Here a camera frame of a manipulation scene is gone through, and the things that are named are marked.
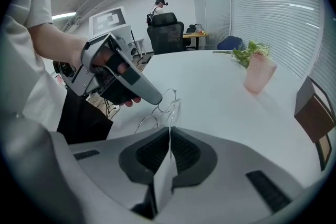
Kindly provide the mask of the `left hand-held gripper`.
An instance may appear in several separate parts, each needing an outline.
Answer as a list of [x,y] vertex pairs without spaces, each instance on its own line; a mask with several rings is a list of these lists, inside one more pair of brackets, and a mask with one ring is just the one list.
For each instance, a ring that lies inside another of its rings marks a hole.
[[70,78],[70,87],[77,95],[88,94],[103,87],[99,82],[102,67],[92,65],[102,46],[109,47],[121,63],[128,67],[113,74],[121,84],[146,102],[157,105],[162,101],[160,91],[132,63],[132,30],[123,6],[105,10],[89,18],[88,42],[82,54],[82,64]]

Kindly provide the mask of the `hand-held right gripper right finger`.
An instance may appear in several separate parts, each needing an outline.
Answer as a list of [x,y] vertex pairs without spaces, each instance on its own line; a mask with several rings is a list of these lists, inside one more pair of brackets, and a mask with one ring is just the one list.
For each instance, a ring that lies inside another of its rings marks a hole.
[[285,208],[303,191],[287,171],[244,144],[176,130],[211,146],[217,164],[201,184],[174,189],[155,217],[157,223],[254,223]]

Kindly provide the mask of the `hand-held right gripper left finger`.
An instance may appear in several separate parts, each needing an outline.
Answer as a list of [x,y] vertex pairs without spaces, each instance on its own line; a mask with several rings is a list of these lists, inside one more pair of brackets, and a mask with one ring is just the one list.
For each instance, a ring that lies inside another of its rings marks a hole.
[[168,129],[69,145],[51,139],[83,223],[169,223]]

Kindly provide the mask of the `person's left hand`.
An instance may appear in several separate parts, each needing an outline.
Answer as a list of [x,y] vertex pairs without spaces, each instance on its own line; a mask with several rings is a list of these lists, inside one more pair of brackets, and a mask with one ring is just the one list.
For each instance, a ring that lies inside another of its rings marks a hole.
[[[113,56],[113,52],[103,46],[102,49],[98,52],[98,54],[96,55],[94,61],[93,61],[93,65],[95,66],[106,66],[107,65],[107,61]],[[121,62],[119,65],[118,65],[118,73],[119,74],[122,74],[124,73],[127,69],[128,69],[129,65],[127,63],[125,63],[124,61]],[[139,103],[141,102],[141,98],[140,97],[136,97],[136,98],[133,98],[132,100],[128,100],[128,101],[125,101],[125,103],[122,103],[121,105],[125,105],[127,107],[131,107],[133,106],[133,103]]]

